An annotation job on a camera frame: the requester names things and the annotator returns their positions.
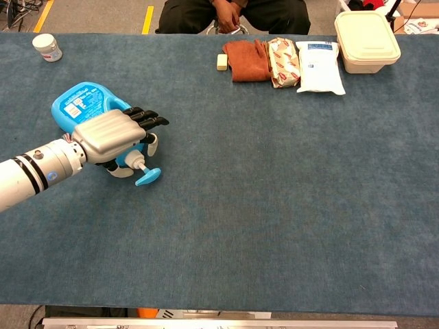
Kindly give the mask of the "blue table mat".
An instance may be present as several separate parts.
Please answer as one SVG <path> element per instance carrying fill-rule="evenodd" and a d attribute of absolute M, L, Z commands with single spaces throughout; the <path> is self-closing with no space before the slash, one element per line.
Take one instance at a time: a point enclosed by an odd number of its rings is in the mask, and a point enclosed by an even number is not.
<path fill-rule="evenodd" d="M 226 36 L 0 33 L 0 161 L 105 85 L 169 125 L 135 186 L 81 173 L 0 214 L 0 304 L 439 316 L 439 36 L 345 95 L 235 84 Z"/>

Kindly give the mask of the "cream lidded plastic box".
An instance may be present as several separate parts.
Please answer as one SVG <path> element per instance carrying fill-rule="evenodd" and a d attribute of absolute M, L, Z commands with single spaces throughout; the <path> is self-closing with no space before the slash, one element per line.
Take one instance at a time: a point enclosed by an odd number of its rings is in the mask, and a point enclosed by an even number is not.
<path fill-rule="evenodd" d="M 335 18 L 345 70 L 377 73 L 401 57 L 401 50 L 386 17 L 377 11 L 344 11 Z"/>

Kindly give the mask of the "chrome stool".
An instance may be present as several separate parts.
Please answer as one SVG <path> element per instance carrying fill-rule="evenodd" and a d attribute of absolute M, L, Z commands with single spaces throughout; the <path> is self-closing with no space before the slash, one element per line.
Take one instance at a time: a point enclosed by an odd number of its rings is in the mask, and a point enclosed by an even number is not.
<path fill-rule="evenodd" d="M 206 29 L 206 35 L 218 35 L 220 34 L 220 25 L 218 23 L 217 20 L 213 21 L 213 24 L 210 25 L 207 29 Z M 247 29 L 246 26 L 244 25 L 239 25 L 239 27 L 237 29 L 235 29 L 234 31 L 229 33 L 230 35 L 235 35 L 235 34 L 249 34 L 249 31 Z"/>

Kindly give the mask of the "black stand pole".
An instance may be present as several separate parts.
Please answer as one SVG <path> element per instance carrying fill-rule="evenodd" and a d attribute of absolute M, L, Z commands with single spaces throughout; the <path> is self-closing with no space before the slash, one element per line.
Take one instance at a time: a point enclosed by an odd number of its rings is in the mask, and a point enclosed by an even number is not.
<path fill-rule="evenodd" d="M 383 13 L 388 21 L 392 21 L 400 16 L 397 10 L 402 1 L 403 0 L 383 0 Z"/>

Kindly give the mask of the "rust brown folded cloth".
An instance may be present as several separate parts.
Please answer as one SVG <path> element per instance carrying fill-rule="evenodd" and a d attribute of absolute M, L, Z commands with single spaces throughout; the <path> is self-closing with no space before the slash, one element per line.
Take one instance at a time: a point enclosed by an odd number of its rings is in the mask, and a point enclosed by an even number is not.
<path fill-rule="evenodd" d="M 228 56 L 233 82 L 263 82 L 270 80 L 268 55 L 259 41 L 237 40 L 226 43 L 223 52 Z"/>

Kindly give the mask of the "yellow floor tape strip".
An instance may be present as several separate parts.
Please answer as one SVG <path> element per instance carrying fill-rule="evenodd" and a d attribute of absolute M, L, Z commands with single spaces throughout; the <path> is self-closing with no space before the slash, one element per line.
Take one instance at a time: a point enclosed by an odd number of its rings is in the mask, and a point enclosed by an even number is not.
<path fill-rule="evenodd" d="M 54 4 L 54 0 L 47 0 L 45 2 L 43 11 L 42 11 L 42 13 L 39 16 L 39 18 L 37 20 L 37 23 L 34 26 L 34 29 L 33 29 L 34 33 L 40 33 L 40 31 L 41 31 L 41 29 L 42 29 L 42 27 L 43 27 L 43 25 L 44 25 L 48 15 L 49 15 L 49 12 L 50 12 L 53 4 Z"/>
<path fill-rule="evenodd" d="M 141 30 L 142 35 L 149 34 L 153 15 L 154 15 L 154 6 L 153 5 L 147 6 L 147 10 L 145 13 L 143 26 L 142 26 L 142 30 Z"/>

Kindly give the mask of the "aluminium profile rail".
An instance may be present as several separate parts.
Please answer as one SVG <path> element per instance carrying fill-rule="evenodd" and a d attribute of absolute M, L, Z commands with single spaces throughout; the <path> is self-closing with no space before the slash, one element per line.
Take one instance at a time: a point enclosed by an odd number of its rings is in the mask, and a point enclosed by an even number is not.
<path fill-rule="evenodd" d="M 43 329 L 398 329 L 395 321 L 44 318 Z"/>

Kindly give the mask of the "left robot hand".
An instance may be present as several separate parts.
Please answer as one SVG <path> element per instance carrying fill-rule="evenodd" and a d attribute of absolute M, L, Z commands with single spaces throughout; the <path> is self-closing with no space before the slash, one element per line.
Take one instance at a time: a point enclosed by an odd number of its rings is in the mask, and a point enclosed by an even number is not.
<path fill-rule="evenodd" d="M 155 111 L 114 109 L 76 125 L 71 140 L 79 143 L 87 162 L 103 166 L 116 178 L 128 178 L 139 168 L 135 161 L 145 164 L 138 146 L 147 145 L 147 154 L 155 154 L 158 137 L 150 130 L 160 125 L 169 121 Z"/>

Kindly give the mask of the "brown cardboard box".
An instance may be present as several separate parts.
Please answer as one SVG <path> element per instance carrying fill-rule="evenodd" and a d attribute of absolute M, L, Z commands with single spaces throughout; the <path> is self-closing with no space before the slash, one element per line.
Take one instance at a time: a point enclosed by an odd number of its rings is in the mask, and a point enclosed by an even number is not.
<path fill-rule="evenodd" d="M 439 3 L 408 3 L 402 2 L 398 7 L 400 16 L 395 18 L 394 33 L 406 34 L 403 31 L 409 19 L 439 19 Z"/>

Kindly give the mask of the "white refill pouch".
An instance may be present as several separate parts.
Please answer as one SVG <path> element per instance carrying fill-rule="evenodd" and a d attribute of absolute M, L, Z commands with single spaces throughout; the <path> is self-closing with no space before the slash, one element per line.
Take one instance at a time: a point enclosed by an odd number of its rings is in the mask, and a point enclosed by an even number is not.
<path fill-rule="evenodd" d="M 339 46 L 336 42 L 299 41 L 296 47 L 300 62 L 300 87 L 297 93 L 346 94 L 338 68 Z"/>

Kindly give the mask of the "seated person in black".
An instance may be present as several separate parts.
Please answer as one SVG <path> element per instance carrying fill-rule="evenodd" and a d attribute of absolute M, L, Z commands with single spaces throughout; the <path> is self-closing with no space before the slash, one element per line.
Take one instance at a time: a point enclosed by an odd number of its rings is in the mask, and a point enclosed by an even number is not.
<path fill-rule="evenodd" d="M 216 20 L 229 34 L 241 17 L 269 34 L 306 35 L 311 27 L 304 0 L 166 0 L 155 32 L 199 34 Z"/>

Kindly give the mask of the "white printed bag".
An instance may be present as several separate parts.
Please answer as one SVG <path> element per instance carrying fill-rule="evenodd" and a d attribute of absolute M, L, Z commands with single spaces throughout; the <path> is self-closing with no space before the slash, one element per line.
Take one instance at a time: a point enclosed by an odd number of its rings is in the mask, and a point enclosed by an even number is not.
<path fill-rule="evenodd" d="M 409 19 L 405 22 L 403 31 L 409 35 L 439 34 L 439 19 Z"/>

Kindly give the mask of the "white storage bin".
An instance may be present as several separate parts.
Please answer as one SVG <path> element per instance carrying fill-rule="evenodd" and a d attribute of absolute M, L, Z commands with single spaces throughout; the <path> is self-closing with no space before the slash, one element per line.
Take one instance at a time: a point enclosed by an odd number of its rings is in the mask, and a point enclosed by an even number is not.
<path fill-rule="evenodd" d="M 384 6 L 384 2 L 382 1 L 382 6 L 375 9 L 375 10 L 381 10 L 383 12 L 383 6 Z M 363 3 L 362 0 L 336 0 L 336 9 L 335 9 L 335 14 L 338 15 L 341 12 L 345 12 L 345 11 L 358 11 L 358 10 L 364 10 L 363 9 Z"/>

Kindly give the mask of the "small white jar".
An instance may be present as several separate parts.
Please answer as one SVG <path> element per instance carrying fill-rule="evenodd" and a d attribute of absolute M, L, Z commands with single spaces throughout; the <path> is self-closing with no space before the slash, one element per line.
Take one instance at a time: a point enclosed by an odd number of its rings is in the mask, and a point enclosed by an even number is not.
<path fill-rule="evenodd" d="M 56 62 L 62 58 L 62 51 L 52 34 L 38 34 L 32 45 L 47 62 Z"/>

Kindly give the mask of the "blue pump detergent bottle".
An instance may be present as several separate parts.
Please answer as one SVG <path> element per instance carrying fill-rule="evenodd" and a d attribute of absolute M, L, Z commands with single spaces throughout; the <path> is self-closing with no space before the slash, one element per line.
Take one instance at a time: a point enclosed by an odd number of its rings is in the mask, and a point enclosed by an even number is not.
<path fill-rule="evenodd" d="M 125 110 L 133 108 L 124 100 L 118 98 L 105 86 L 95 82 L 80 82 L 61 94 L 51 105 L 51 114 L 55 122 L 64 132 L 63 139 L 71 142 L 71 134 L 76 125 L 110 110 Z M 138 146 L 143 154 L 147 145 Z M 136 186 L 149 184 L 158 179 L 161 174 L 159 168 L 149 169 L 145 164 L 134 162 L 136 167 L 143 172 L 136 182 Z"/>

